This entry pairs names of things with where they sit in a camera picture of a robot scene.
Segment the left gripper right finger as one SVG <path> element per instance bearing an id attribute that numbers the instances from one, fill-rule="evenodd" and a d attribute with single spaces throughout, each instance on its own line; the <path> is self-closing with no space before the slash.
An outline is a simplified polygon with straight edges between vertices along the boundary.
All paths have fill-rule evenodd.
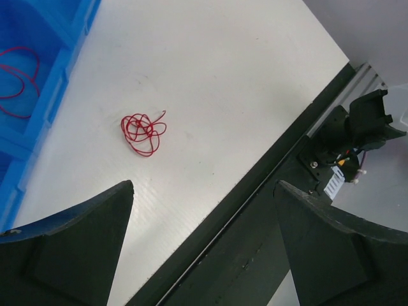
<path id="1" fill-rule="evenodd" d="M 278 181 L 277 217 L 300 305 L 407 305 L 407 233 Z"/>

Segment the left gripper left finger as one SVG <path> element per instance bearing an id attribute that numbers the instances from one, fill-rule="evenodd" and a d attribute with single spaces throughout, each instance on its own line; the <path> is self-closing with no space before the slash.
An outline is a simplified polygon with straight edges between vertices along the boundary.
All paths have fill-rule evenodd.
<path id="1" fill-rule="evenodd" d="M 134 188 L 95 197 L 1 233 L 1 305 L 106 305 Z"/>

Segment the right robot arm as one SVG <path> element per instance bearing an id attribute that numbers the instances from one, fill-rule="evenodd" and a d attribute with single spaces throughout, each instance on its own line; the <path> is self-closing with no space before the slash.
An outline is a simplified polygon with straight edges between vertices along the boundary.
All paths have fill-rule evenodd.
<path id="1" fill-rule="evenodd" d="M 337 106 L 317 132 L 321 146 L 316 157 L 328 166 L 338 167 L 348 183 L 355 182 L 363 172 L 360 154 L 407 135 L 391 126 L 393 117 L 386 114 L 383 101 L 387 94 L 386 89 L 378 89 L 355 99 L 348 110 Z"/>

